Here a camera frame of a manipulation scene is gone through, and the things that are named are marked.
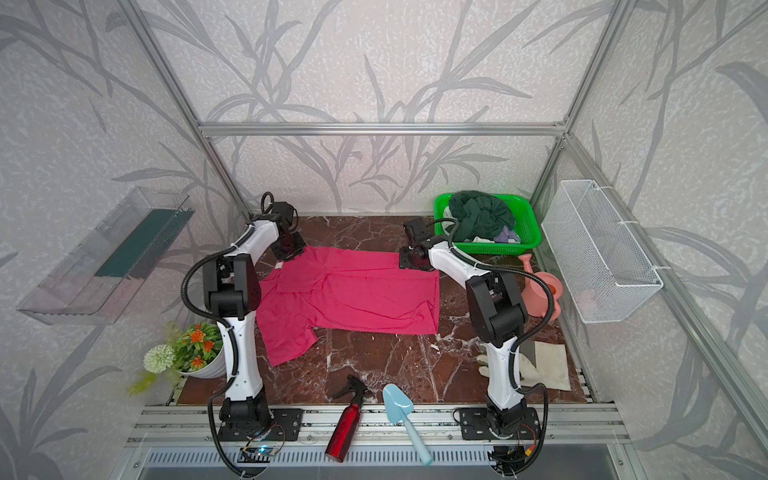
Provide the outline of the magenta t-shirt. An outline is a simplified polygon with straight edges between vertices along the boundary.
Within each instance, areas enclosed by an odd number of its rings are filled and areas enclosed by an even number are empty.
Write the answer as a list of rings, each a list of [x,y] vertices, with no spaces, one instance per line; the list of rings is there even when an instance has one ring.
[[[317,329],[438,331],[439,273],[402,269],[396,253],[308,247],[260,285],[256,321],[273,367],[305,354],[317,342]]]

